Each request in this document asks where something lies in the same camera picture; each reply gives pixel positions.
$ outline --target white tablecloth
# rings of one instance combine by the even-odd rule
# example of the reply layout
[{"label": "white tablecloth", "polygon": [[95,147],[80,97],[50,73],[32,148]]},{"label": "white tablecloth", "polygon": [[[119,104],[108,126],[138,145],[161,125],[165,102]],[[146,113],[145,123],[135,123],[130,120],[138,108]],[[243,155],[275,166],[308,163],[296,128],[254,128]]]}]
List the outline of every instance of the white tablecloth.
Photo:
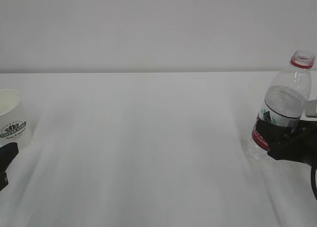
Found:
[{"label": "white tablecloth", "polygon": [[310,167],[246,153],[275,75],[0,75],[33,130],[7,170],[0,226],[316,226]]}]

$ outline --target plastic bottle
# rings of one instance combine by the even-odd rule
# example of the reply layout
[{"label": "plastic bottle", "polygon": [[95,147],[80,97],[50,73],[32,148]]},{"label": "plastic bottle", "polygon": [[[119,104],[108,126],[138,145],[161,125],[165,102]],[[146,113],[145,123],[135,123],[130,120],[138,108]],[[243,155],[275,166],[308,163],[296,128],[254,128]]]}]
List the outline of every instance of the plastic bottle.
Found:
[{"label": "plastic bottle", "polygon": [[[290,61],[290,66],[281,71],[268,88],[258,119],[277,126],[296,128],[312,87],[310,68],[315,55],[297,50]],[[249,150],[261,160],[272,159],[267,155],[268,143],[257,132],[254,126]]]}]

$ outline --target paper cup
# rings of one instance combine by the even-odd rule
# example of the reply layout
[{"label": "paper cup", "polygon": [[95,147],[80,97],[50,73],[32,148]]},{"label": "paper cup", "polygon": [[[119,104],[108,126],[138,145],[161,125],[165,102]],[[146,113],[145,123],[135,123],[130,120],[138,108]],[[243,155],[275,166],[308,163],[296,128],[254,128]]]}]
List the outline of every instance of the paper cup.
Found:
[{"label": "paper cup", "polygon": [[16,142],[23,149],[31,142],[21,95],[16,90],[0,90],[0,145]]}]

